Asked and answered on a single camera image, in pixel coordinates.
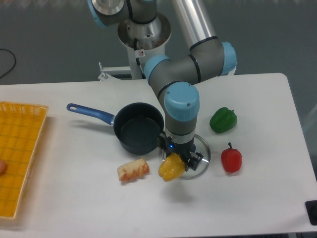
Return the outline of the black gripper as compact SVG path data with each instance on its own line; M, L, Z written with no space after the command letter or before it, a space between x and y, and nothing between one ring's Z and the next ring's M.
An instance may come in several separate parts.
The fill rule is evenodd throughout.
M181 157L181 160L185 164L185 171L196 171L197 167L204 158L203 154L196 152L194 146L194 137L186 143L178 143L172 140L172 137L166 136L164 132L161 132L158 136L158 148L162 152L162 156L166 158L175 153Z

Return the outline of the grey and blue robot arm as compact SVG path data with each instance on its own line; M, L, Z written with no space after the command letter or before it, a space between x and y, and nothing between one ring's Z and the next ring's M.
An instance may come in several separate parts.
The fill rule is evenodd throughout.
M168 19L154 0L90 0L95 22L102 27L118 24L118 37L127 48L131 75L146 79L165 113L165 131L159 147L176 153L187 170L196 170L203 156L194 146L200 107L195 85L233 74L237 65L234 48L221 42L201 0L174 0L189 55L173 61L165 54L171 35Z

